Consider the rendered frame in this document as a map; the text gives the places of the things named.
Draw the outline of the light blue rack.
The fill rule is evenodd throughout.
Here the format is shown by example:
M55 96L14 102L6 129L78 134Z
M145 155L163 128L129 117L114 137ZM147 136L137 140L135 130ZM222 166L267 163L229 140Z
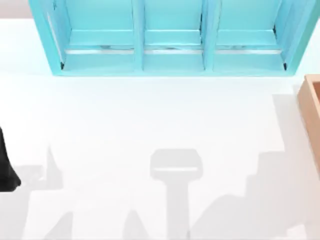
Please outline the light blue rack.
M320 0L28 0L55 76L292 76Z

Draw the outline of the salmon-coloured shallow box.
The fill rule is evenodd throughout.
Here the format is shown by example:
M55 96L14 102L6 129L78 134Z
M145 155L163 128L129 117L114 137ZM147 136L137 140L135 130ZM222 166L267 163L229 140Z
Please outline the salmon-coloured shallow box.
M320 73L304 76L297 100L320 176Z

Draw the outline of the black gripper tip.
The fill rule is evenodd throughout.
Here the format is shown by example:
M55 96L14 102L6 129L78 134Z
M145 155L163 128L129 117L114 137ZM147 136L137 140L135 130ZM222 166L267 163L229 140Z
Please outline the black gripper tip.
M0 127L0 192L14 192L22 181L9 160L3 130Z

